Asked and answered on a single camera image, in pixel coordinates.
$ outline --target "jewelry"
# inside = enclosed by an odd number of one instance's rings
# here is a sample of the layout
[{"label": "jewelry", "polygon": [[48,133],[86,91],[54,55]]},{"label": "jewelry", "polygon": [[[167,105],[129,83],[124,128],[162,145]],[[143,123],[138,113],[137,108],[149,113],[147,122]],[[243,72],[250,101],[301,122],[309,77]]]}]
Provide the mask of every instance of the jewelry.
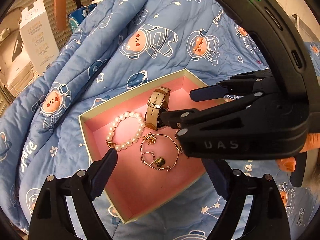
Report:
[{"label": "jewelry", "polygon": [[[142,152],[142,145],[144,142],[147,142],[148,144],[154,144],[156,142],[156,136],[155,135],[158,135],[158,136],[163,136],[163,137],[166,137],[166,138],[169,138],[175,145],[177,151],[178,151],[178,155],[177,155],[177,158],[173,164],[173,166],[166,166],[166,167],[163,167],[165,165],[165,159],[163,157],[159,157],[155,160],[155,155],[154,155],[154,152]],[[165,134],[158,134],[158,133],[148,133],[146,136],[143,136],[142,138],[142,143],[141,143],[141,146],[140,146],[140,153],[141,153],[141,162],[146,165],[146,166],[149,166],[150,168],[153,168],[154,170],[158,170],[158,171],[161,171],[161,170],[164,170],[166,169],[167,171],[171,170],[176,164],[177,164],[177,161],[178,161],[178,158],[179,158],[179,154],[181,153],[181,149],[176,143],[174,140],[172,140],[169,136],[165,135]],[[143,158],[143,155],[144,154],[151,154],[152,157],[153,157],[153,161],[151,163],[147,163],[144,158]]]},{"label": "jewelry", "polygon": [[158,122],[159,113],[168,110],[170,91],[171,89],[166,87],[158,87],[153,91],[147,103],[146,127],[155,131],[162,127]]},{"label": "jewelry", "polygon": [[[118,123],[125,120],[126,118],[136,118],[139,123],[139,128],[136,132],[136,134],[131,138],[126,140],[122,144],[116,144],[112,141],[112,137],[115,135],[114,131],[116,127],[118,126]],[[119,117],[116,117],[115,120],[111,123],[111,126],[109,127],[109,132],[106,137],[106,143],[108,144],[109,148],[114,148],[117,152],[120,152],[121,150],[125,150],[128,146],[131,146],[132,143],[136,143],[138,139],[141,137],[141,133],[143,132],[143,128],[146,126],[146,122],[144,121],[143,117],[141,117],[141,114],[135,113],[135,112],[125,112],[124,114],[121,114]]]}]

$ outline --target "bangle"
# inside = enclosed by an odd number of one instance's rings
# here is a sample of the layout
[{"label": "bangle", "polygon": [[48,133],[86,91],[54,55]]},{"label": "bangle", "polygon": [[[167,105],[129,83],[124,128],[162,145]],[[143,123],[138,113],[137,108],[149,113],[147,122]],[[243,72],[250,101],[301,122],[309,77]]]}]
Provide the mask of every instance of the bangle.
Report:
[{"label": "bangle", "polygon": [[[173,143],[174,143],[174,146],[176,147],[177,149],[177,158],[174,162],[174,164],[170,167],[170,166],[166,166],[166,167],[163,167],[163,165],[165,165],[165,159],[163,157],[159,157],[157,159],[155,159],[155,155],[154,155],[154,152],[142,152],[142,145],[144,142],[147,142],[148,144],[154,144],[156,142],[156,136],[155,135],[158,135],[158,136],[163,136],[163,137],[166,137],[166,138],[169,138]],[[141,153],[141,162],[142,164],[146,165],[146,166],[149,166],[150,168],[153,168],[154,170],[158,170],[158,171],[161,171],[161,170],[164,170],[166,169],[167,171],[171,170],[176,164],[177,164],[177,161],[178,161],[178,158],[179,158],[179,154],[182,153],[181,150],[182,148],[179,147],[174,140],[172,140],[169,136],[165,135],[165,134],[158,134],[158,133],[148,133],[146,136],[143,136],[142,138],[142,143],[141,143],[141,146],[140,146],[140,153]],[[151,154],[152,157],[153,157],[153,161],[151,163],[147,163],[144,158],[143,158],[143,155],[144,154]]]},{"label": "bangle", "polygon": [[[136,118],[138,120],[139,128],[136,134],[131,139],[126,140],[124,143],[114,143],[112,141],[112,137],[114,136],[114,131],[116,130],[118,123],[129,117]],[[125,150],[128,146],[131,146],[132,143],[136,143],[138,141],[138,139],[141,137],[141,133],[143,132],[143,128],[145,128],[145,126],[146,122],[144,121],[143,117],[141,117],[141,114],[135,112],[125,112],[124,114],[121,114],[119,117],[116,117],[115,120],[111,123],[108,135],[106,137],[106,143],[108,144],[109,148],[114,148],[117,152]]]}]

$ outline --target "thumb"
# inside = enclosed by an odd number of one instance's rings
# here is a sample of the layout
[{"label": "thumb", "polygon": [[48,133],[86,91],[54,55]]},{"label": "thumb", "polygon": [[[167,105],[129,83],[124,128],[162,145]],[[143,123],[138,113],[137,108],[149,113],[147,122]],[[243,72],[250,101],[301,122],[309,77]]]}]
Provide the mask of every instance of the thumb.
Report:
[{"label": "thumb", "polygon": [[320,133],[309,133],[307,135],[306,143],[300,152],[307,152],[308,150],[317,148],[320,148]]}]

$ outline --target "box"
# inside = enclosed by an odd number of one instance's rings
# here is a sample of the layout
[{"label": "box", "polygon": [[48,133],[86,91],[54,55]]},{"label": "box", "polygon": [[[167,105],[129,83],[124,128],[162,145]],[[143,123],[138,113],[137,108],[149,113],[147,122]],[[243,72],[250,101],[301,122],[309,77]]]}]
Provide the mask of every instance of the box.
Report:
[{"label": "box", "polygon": [[43,0],[35,1],[30,10],[25,8],[21,19],[20,35],[24,47],[38,74],[42,74],[59,55]]},{"label": "box", "polygon": [[[153,90],[159,86],[172,89],[169,99],[169,110],[197,108],[203,110],[225,103],[223,99],[204,102],[193,102],[189,92],[206,86],[190,71],[183,69],[151,82],[135,87],[118,95],[79,116],[79,122],[84,143],[91,161],[100,160],[109,150],[106,135],[115,117],[126,111],[134,111],[145,115],[147,101]],[[116,127],[113,141],[120,144],[132,138],[138,128],[135,118],[127,118]],[[175,132],[170,127],[159,131],[144,128],[142,135],[149,132],[166,134],[176,143]],[[178,162],[169,172],[157,171],[141,163],[140,145],[142,137],[137,143],[118,152],[118,163],[105,187],[105,193],[119,215],[122,222],[129,223],[146,215],[154,209],[173,199],[177,194],[197,181],[205,172],[201,159],[187,158],[180,154]],[[172,166],[177,150],[168,138],[157,136],[154,145],[143,144],[143,152],[154,151],[155,156],[163,157],[166,165]],[[151,155],[145,157],[152,162]]]}]

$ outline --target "white box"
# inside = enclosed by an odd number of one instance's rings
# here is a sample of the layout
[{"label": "white box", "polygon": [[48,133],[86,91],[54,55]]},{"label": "white box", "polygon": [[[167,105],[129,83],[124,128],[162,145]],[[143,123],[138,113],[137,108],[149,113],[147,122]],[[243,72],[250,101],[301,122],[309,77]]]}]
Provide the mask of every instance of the white box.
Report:
[{"label": "white box", "polygon": [[59,55],[43,0],[21,12],[20,35],[31,62],[39,74],[45,72]]}]

